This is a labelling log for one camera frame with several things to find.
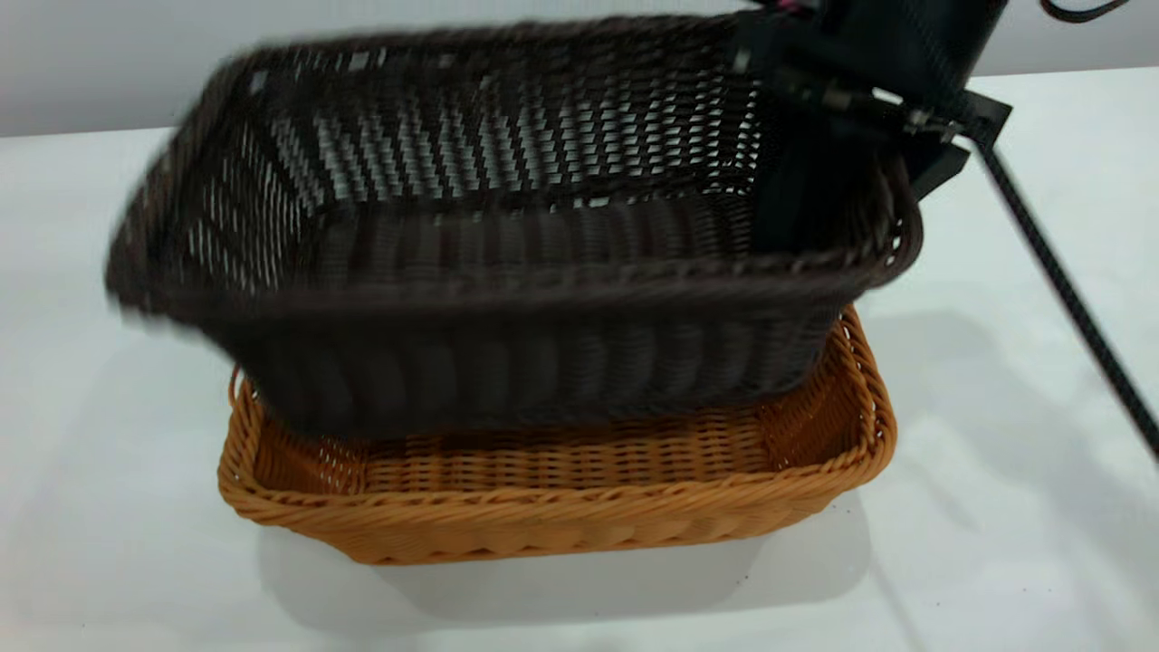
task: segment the orange wicker basket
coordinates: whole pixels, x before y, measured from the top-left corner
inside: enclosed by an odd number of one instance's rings
[[[852,308],[792,395],[599,430],[319,441],[267,417],[250,384],[235,381],[218,471],[226,503],[365,564],[763,535],[873,479],[896,445],[889,397]]]

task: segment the wicker basket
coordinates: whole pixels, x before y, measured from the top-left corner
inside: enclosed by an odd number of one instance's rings
[[[291,434],[268,418],[248,381],[231,383],[229,397],[218,471],[226,503],[365,564],[757,536],[869,482],[896,445],[889,397],[852,309],[817,374],[774,403],[603,431],[353,447]]]
[[[775,138],[726,57],[737,21],[241,57],[145,178],[107,285],[204,331],[302,433],[606,425],[788,391],[841,307],[913,261],[920,217],[901,159],[867,152],[804,250],[751,252]]]

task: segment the woven basket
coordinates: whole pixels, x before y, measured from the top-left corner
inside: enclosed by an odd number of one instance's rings
[[[414,437],[353,447],[271,420],[248,381],[221,496],[365,564],[708,543],[822,511],[889,463],[896,425],[852,309],[800,390],[759,408],[608,430]]]
[[[301,433],[593,425],[797,387],[841,307],[917,256],[863,152],[801,250],[751,252],[774,107],[737,15],[394,34],[224,66],[109,256]]]

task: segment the robotic arm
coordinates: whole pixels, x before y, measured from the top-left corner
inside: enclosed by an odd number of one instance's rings
[[[1125,5],[1045,12],[1071,23]],[[957,135],[974,141],[1027,244],[1139,434],[1159,459],[1159,426],[1063,269],[994,147],[1011,107],[965,90],[1006,0],[767,0],[730,44],[734,67],[761,80],[763,138],[783,146],[758,166],[757,250],[804,246],[812,215],[828,214],[833,185],[854,170],[858,148],[894,147],[925,196],[965,163]],[[793,130],[778,129],[790,115]],[[824,177],[825,183],[809,180]]]

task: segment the black cable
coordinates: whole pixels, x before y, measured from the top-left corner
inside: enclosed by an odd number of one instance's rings
[[[1052,0],[1038,0],[1038,3],[1052,19],[1067,23],[1085,23],[1114,12],[1129,1],[1130,0],[1110,0],[1109,2],[1105,2],[1091,9],[1064,9],[1056,5]]]
[[[998,186],[998,191],[1006,199],[1006,205],[1009,207],[1011,214],[1014,215],[1014,220],[1022,229],[1022,236],[1026,237],[1027,244],[1030,246],[1030,249],[1038,257],[1043,271],[1047,272],[1047,277],[1050,278],[1050,283],[1055,286],[1055,293],[1058,294],[1063,305],[1066,306],[1066,312],[1070,313],[1076,328],[1083,335],[1083,339],[1086,342],[1092,356],[1099,362],[1103,376],[1115,390],[1115,395],[1118,397],[1120,403],[1123,404],[1131,422],[1135,422],[1135,427],[1138,428],[1139,434],[1143,435],[1143,439],[1151,447],[1151,452],[1159,459],[1159,426],[1156,425],[1154,417],[1147,410],[1146,404],[1143,403],[1139,393],[1135,389],[1135,384],[1128,378],[1127,371],[1123,369],[1115,352],[1111,351],[1102,332],[1099,330],[1094,317],[1087,310],[1083,298],[1079,296],[1071,284],[1066,270],[1063,269],[1058,257],[1055,256],[1055,251],[1051,250],[1047,237],[1038,228],[1034,215],[1030,213],[1030,208],[1027,207],[1018,188],[1014,186],[1014,181],[1006,171],[1006,166],[1003,164],[1001,157],[994,151],[993,146],[990,145],[978,144],[978,153],[986,163],[986,169],[990,170],[990,177],[993,180],[994,185]]]
[[[974,111],[969,107],[969,100],[967,98],[964,90],[955,87],[953,81],[955,78],[950,72],[949,59],[946,57],[941,45],[931,32],[920,10],[914,6],[914,0],[902,0],[902,7],[904,9],[903,13],[911,23],[911,27],[917,30],[918,37],[921,41],[921,46],[925,49],[926,54],[930,57],[930,60],[935,68],[934,72],[939,76],[939,81],[942,87],[940,100],[945,104],[940,108],[949,109],[952,111],[950,115],[955,116],[974,115]],[[1114,8],[1115,7],[1110,7],[1102,13],[1109,12]],[[1050,248],[1050,243],[1042,234],[1042,229],[1038,228],[1037,220],[1030,212],[1030,207],[1022,199],[1021,193],[1014,185],[1014,181],[1006,170],[1006,166],[1003,164],[1001,159],[998,156],[998,152],[992,145],[993,134],[987,133],[987,125],[981,123],[981,120],[976,124],[968,124],[965,126],[965,134],[974,140],[975,146],[978,148],[978,154],[982,156],[986,169],[990,171],[990,177],[998,186],[998,191],[1006,202],[1006,206],[1014,217],[1014,221],[1018,222],[1019,228],[1022,230],[1022,236],[1026,239],[1027,244],[1029,244],[1030,250],[1034,251],[1034,255],[1038,258],[1038,263],[1042,265],[1047,278],[1054,286],[1055,293],[1066,307],[1066,312],[1074,322],[1076,329],[1078,329],[1079,334],[1083,336],[1083,340],[1086,343],[1087,349],[1091,350],[1091,354],[1094,357],[1095,362],[1099,364],[1099,368],[1101,369],[1103,378],[1115,391],[1115,396],[1123,405],[1123,409],[1131,418],[1131,422],[1135,423],[1135,427],[1138,430],[1139,434],[1143,435],[1143,440],[1149,447],[1151,447],[1151,453],[1157,460],[1159,460],[1159,425],[1156,424],[1156,419],[1151,415],[1151,411],[1139,397],[1139,393],[1136,390],[1135,384],[1127,375],[1127,371],[1123,368],[1123,365],[1118,361],[1118,358],[1107,344],[1107,339],[1102,336],[1098,323],[1087,309],[1083,298],[1074,288],[1073,283],[1071,283],[1066,270],[1063,269],[1058,257]]]

